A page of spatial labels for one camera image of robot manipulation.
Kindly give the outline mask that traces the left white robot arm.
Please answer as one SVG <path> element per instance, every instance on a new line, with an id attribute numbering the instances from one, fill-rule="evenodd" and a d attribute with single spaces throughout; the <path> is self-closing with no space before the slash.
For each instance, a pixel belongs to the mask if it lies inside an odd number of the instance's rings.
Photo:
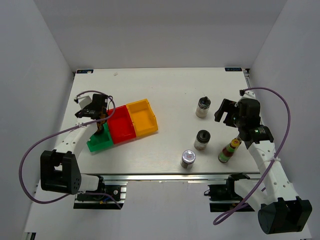
<path id="1" fill-rule="evenodd" d="M 105 133 L 108 96 L 93 94 L 89 104 L 80 103 L 75 113 L 76 129 L 70 130 L 66 138 L 53 150 L 45 150 L 40 156 L 40 185 L 44 191 L 75 195 L 87 192 L 94 199 L 105 196 L 106 187 L 100 177 L 82 174 L 77 159 L 94 135 Z"/>

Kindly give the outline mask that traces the white spice jar black lid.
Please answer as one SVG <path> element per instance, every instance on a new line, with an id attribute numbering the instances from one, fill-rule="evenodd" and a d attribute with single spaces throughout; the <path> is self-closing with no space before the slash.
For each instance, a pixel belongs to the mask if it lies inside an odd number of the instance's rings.
<path id="1" fill-rule="evenodd" d="M 210 105 L 211 105 L 211 100 L 207 96 L 201 97 L 198 100 L 195 115 L 198 118 L 205 118 L 208 114 Z"/>

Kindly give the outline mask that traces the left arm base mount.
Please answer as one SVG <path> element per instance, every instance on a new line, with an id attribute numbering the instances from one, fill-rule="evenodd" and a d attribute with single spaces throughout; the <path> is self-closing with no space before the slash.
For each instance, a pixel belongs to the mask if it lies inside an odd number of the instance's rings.
<path id="1" fill-rule="evenodd" d="M 127 183 L 99 177 L 97 190 L 80 191 L 75 195 L 76 210 L 120 210 L 126 199 Z"/>

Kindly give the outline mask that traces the silver lid jar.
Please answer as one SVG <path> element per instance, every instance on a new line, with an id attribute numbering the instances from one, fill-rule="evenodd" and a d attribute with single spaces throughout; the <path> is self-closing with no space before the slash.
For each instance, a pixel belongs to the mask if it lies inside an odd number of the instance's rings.
<path id="1" fill-rule="evenodd" d="M 192 150 L 185 150 L 182 153 L 180 165 L 185 169 L 191 169 L 196 160 L 196 154 Z"/>

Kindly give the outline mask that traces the red lid sauce jar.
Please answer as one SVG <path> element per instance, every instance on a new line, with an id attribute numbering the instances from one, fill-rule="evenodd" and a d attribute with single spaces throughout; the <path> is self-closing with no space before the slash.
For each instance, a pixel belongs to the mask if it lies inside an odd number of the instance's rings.
<path id="1" fill-rule="evenodd" d="M 106 120 L 104 120 L 104 118 L 99 119 L 99 121 L 96 123 L 97 131 L 95 132 L 95 135 L 100 135 L 104 132 L 105 123 L 106 123 Z"/>

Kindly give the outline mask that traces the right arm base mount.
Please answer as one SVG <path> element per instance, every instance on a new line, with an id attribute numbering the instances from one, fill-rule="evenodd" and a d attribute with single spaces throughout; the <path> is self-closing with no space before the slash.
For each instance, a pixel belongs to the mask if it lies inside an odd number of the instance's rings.
<path id="1" fill-rule="evenodd" d="M 208 189 L 203 195 L 209 198 L 211 213 L 222 213 L 233 210 L 242 197 L 235 192 L 235 182 L 239 180 L 258 180 L 259 174 L 206 174 Z"/>

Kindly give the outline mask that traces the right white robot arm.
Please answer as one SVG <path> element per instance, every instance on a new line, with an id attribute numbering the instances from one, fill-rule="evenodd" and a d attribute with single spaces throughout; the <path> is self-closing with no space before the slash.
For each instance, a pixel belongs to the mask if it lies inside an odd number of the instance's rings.
<path id="1" fill-rule="evenodd" d="M 214 114 L 220 122 L 238 129 L 239 138 L 253 157 L 261 177 L 257 183 L 246 176 L 236 176 L 225 188 L 226 195 L 242 201 L 214 221 L 218 225 L 237 210 L 250 206 L 257 212 L 262 231 L 269 234 L 301 232 L 312 212 L 309 200 L 301 199 L 289 182 L 278 158 L 274 138 L 267 126 L 261 124 L 261 105 L 253 98 L 241 98 L 238 102 L 224 99 Z"/>

